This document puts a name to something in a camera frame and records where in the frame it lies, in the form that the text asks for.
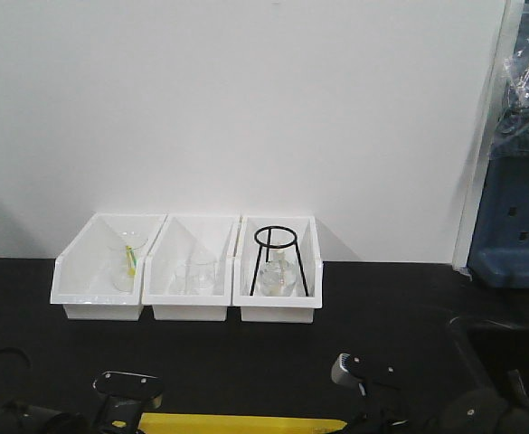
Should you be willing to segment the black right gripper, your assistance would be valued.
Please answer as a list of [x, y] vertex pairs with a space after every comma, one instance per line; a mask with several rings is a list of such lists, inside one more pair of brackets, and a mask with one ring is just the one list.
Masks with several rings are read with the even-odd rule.
[[338, 433], [401, 433], [409, 427], [406, 400], [389, 363], [340, 353], [331, 368], [331, 380], [360, 393], [359, 412]]

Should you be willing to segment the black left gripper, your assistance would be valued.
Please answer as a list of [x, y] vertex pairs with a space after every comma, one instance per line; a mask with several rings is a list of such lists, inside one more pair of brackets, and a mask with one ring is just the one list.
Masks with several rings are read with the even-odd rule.
[[144, 433], [142, 416], [160, 407], [165, 390], [156, 376], [118, 371], [101, 373], [92, 387], [102, 399], [93, 421], [98, 433]]

